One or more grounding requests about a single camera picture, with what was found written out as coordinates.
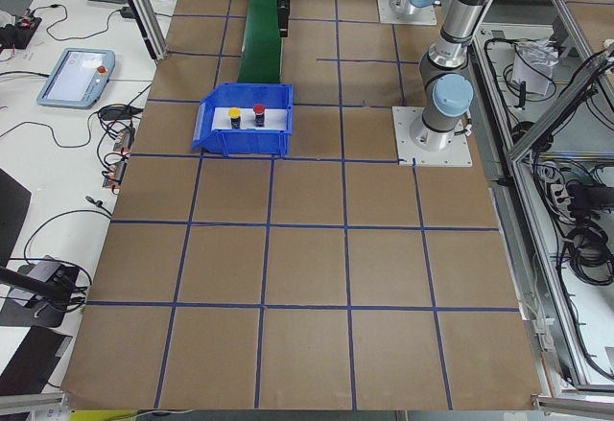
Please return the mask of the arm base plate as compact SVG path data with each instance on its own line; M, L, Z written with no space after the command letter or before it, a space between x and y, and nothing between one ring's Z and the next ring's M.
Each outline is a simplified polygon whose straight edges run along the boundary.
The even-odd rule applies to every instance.
M435 26L437 0L377 0L379 21L384 24Z
M422 119L423 107L394 106L393 126L398 163L416 167L471 167L466 135L456 130L438 133L429 130Z

